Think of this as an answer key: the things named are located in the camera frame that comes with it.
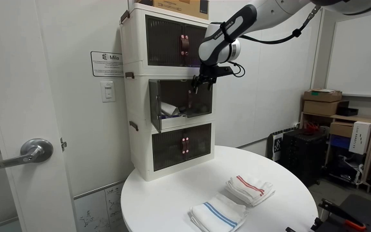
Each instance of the white cabinet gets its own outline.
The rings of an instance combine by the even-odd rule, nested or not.
[[[123,20],[131,153],[146,180],[214,157],[213,87],[192,91],[207,24],[142,4]]]

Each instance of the door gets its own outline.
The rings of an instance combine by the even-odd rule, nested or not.
[[[53,144],[43,162],[6,167],[25,232],[76,231],[44,40],[34,0],[0,0],[0,153],[20,157],[25,142]]]

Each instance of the blue striped towel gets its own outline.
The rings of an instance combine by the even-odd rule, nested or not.
[[[234,232],[244,224],[245,213],[246,206],[219,194],[194,206],[189,216],[203,232]]]

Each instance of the door handle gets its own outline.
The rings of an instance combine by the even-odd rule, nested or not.
[[[21,147],[21,156],[0,161],[0,169],[25,165],[30,162],[44,162],[53,155],[53,144],[49,140],[42,138],[34,138],[27,140]]]

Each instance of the cardboard box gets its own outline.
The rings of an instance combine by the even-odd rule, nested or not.
[[[331,115],[337,115],[338,104],[339,102],[306,100],[303,112],[311,113],[311,115],[331,116]]]
[[[129,10],[134,9],[136,2],[151,5],[192,17],[209,19],[209,0],[128,0]]]
[[[370,140],[371,122],[357,121],[353,125],[350,152],[365,155]]]
[[[353,124],[334,121],[330,124],[330,134],[352,138]]]
[[[312,89],[304,91],[303,99],[306,100],[316,100],[316,102],[341,102],[342,91],[339,90],[328,90],[328,89]]]

